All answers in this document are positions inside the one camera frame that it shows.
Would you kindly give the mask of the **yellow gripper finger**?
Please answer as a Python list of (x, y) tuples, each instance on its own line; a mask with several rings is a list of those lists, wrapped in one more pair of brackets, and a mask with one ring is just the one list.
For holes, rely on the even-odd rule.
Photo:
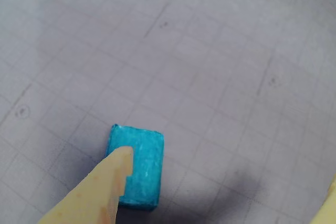
[(311, 224), (336, 224), (335, 176), (328, 188), (327, 196), (321, 208), (311, 220)]
[(39, 223), (115, 223), (119, 198), (133, 172), (133, 148), (122, 146), (104, 158)]

